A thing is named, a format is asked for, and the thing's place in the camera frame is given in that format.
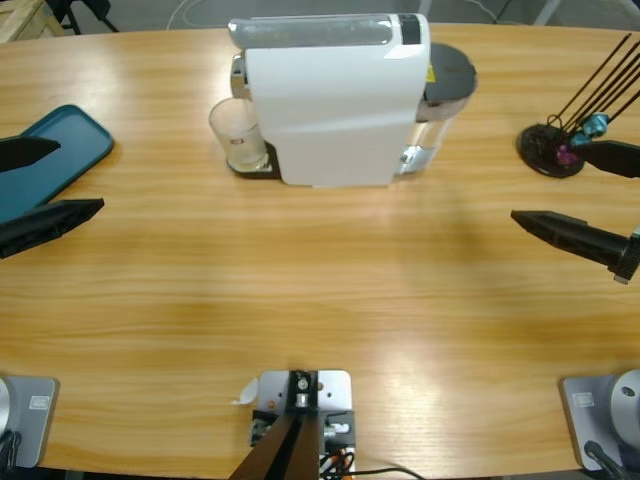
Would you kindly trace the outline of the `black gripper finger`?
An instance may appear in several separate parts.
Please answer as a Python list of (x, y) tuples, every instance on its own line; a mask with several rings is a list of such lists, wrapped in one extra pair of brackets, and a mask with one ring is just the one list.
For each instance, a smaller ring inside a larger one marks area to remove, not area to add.
[(56, 140), (43, 137), (7, 137), (0, 141), (0, 172), (35, 164), (60, 148)]
[(104, 207), (104, 200), (60, 200), (36, 207), (1, 223), (1, 258), (62, 237), (89, 221)]

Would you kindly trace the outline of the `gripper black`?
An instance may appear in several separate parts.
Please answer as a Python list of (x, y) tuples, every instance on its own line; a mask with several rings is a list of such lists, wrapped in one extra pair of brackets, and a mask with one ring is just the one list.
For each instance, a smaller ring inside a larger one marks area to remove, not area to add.
[[(574, 152), (601, 171), (639, 177), (638, 145), (606, 140), (575, 147)], [(639, 268), (639, 225), (623, 236), (553, 211), (513, 210), (511, 218), (554, 248), (606, 266), (619, 283), (627, 284)]]

